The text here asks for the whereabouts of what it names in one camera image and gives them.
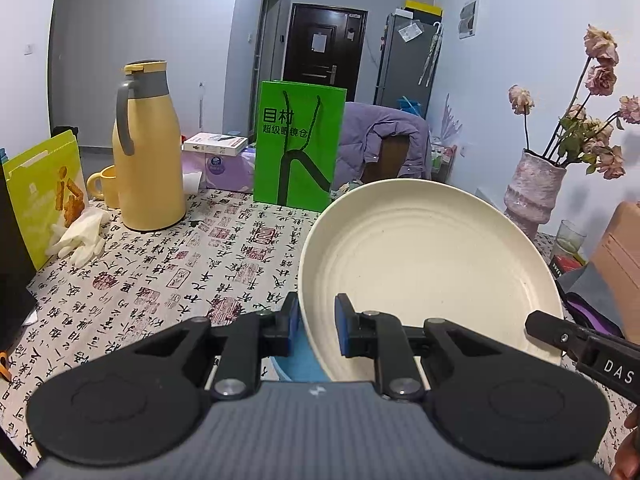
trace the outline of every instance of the shopping bag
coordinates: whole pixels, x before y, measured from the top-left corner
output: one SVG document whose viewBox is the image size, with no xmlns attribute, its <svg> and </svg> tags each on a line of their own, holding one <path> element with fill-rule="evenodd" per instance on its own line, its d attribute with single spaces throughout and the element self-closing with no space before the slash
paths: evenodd
<svg viewBox="0 0 640 480">
<path fill-rule="evenodd" d="M 69 227 L 87 205 L 78 143 L 69 130 L 10 158 L 2 168 L 22 239 L 39 270 L 49 259 L 51 225 Z"/>
<path fill-rule="evenodd" d="M 263 82 L 254 200 L 323 211 L 330 203 L 346 90 Z"/>
</svg>

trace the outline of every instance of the table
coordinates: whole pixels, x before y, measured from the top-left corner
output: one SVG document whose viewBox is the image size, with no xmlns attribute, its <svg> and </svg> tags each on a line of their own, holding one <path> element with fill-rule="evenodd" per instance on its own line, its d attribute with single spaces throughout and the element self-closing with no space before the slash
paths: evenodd
<svg viewBox="0 0 640 480">
<path fill-rule="evenodd" d="M 0 382 L 0 427 L 32 464 L 39 455 L 24 412 L 46 379 L 193 316 L 225 324 L 243 312 L 277 310 L 295 290 L 302 245 L 317 213 L 219 190 L 204 190 L 188 205 L 178 225 L 149 234 L 128 230 L 111 210 L 115 218 L 100 259 L 75 269 L 54 258 L 30 284 L 38 322 L 24 330 L 10 356 L 12 384 Z M 548 235 L 535 241 L 547 259 L 552 242 Z M 565 357 L 562 366 L 572 363 Z M 277 379 L 269 360 L 262 376 Z M 608 472 L 633 405 L 601 389 L 612 420 L 595 461 Z"/>
</svg>

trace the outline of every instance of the glove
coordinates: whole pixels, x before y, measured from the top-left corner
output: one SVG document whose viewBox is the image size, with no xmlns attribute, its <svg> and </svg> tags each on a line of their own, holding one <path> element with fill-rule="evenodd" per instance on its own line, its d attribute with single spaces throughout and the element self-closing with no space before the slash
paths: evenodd
<svg viewBox="0 0 640 480">
<path fill-rule="evenodd" d="M 64 258 L 72 251 L 71 264 L 75 267 L 84 265 L 95 255 L 100 256 L 104 249 L 104 238 L 100 236 L 100 226 L 113 220 L 111 215 L 97 207 L 89 207 L 82 211 L 69 228 L 52 225 L 55 243 L 52 243 L 45 254 Z"/>
</svg>

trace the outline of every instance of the purple tissue package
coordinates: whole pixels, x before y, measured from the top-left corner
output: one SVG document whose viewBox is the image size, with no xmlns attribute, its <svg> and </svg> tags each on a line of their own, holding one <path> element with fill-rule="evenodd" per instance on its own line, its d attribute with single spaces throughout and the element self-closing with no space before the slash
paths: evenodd
<svg viewBox="0 0 640 480">
<path fill-rule="evenodd" d="M 247 147 L 235 156 L 182 150 L 182 171 L 201 171 L 201 188 L 252 193 L 254 168 L 255 148 Z"/>
</svg>

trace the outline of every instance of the glass cup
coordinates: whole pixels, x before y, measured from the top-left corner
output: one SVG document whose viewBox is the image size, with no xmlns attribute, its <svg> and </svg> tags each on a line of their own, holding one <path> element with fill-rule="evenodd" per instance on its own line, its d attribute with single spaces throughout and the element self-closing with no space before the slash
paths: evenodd
<svg viewBox="0 0 640 480">
<path fill-rule="evenodd" d="M 551 257 L 565 256 L 573 258 L 574 254 L 580 250 L 584 239 L 587 235 L 583 235 L 578 228 L 568 220 L 562 220 L 553 249 L 551 249 Z"/>
</svg>

